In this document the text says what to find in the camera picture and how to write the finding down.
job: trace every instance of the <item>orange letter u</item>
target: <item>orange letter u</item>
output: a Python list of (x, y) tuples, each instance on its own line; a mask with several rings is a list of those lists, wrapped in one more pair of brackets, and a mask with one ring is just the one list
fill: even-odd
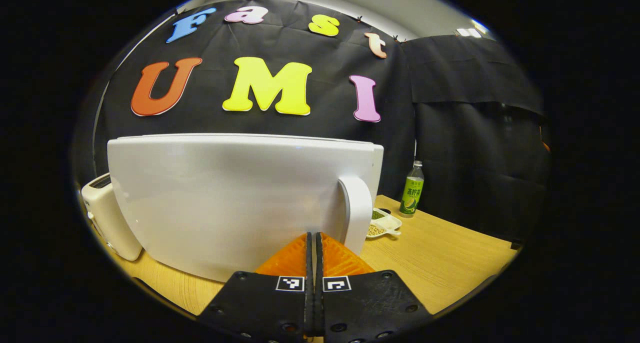
[(202, 63), (202, 58), (185, 58), (175, 63), (178, 71), (173, 77), (169, 92), (160, 99), (151, 97), (151, 89), (154, 87), (160, 72), (169, 67), (169, 62), (149, 64), (142, 69), (142, 78), (137, 83), (133, 97), (131, 98), (131, 111), (138, 116), (157, 116), (167, 112), (178, 103), (185, 92), (185, 87), (194, 67)]

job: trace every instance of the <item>white plastic handle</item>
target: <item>white plastic handle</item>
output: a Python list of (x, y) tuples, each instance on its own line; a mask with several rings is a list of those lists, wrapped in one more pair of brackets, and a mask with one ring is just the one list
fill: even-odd
[(342, 176), (338, 179), (344, 192), (347, 209), (346, 225), (344, 227), (344, 245), (352, 252), (360, 255), (364, 245), (373, 202), (371, 192), (367, 184), (357, 176)]

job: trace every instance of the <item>bottle label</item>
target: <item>bottle label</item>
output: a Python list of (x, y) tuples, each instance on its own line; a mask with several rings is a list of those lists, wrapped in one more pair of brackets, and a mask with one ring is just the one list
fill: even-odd
[(406, 183), (404, 184), (404, 192), (402, 193), (402, 201), (400, 202), (400, 213), (416, 213), (424, 183), (425, 181), (423, 180), (414, 180), (407, 177)]

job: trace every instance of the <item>black cloth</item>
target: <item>black cloth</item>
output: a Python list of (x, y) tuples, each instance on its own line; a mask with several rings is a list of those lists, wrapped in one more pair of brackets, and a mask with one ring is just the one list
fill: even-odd
[[(224, 21), (246, 6), (262, 6), (269, 12), (259, 24)], [(211, 7), (217, 11), (195, 26), (194, 33), (166, 43), (174, 22)], [(314, 15), (338, 19), (338, 35), (311, 32), (308, 24)], [(119, 63), (151, 28), (114, 62)], [(371, 52), (365, 33), (377, 33), (386, 43), (386, 59)], [(144, 67), (169, 62), (151, 92), (151, 97), (159, 98), (172, 83), (174, 64), (192, 57), (203, 61), (192, 71), (176, 106), (154, 116), (132, 112), (131, 98)], [(234, 60), (240, 57), (262, 58), (272, 75), (290, 62), (309, 65), (313, 69), (306, 83), (310, 115), (278, 113), (274, 105), (279, 97), (262, 111), (252, 92), (251, 110), (222, 109), (238, 74)], [(170, 18), (114, 70), (113, 64), (107, 68), (80, 117), (82, 137), (76, 139), (73, 153), (80, 186), (108, 172), (106, 143), (121, 136), (281, 134), (384, 146), (378, 194), (396, 200), (402, 196), (417, 141), (416, 158), (423, 161), (425, 173), (418, 208), (500, 238), (523, 238), (542, 206), (549, 163), (540, 140), (542, 100), (517, 63), (493, 40), (443, 35), (401, 44), (375, 27), (322, 6), (291, 0), (232, 0)], [(354, 118), (357, 97), (350, 75), (375, 81), (380, 122)], [(92, 109), (97, 114), (87, 113)]]

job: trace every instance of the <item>pink letter i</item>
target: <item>pink letter i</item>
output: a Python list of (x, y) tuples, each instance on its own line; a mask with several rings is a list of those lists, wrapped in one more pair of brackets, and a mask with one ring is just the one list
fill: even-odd
[(364, 122), (380, 122), (380, 115), (376, 111), (376, 102), (373, 99), (373, 86), (375, 81), (361, 75), (351, 75), (349, 80), (356, 86), (356, 97), (358, 99), (358, 109), (353, 116)]

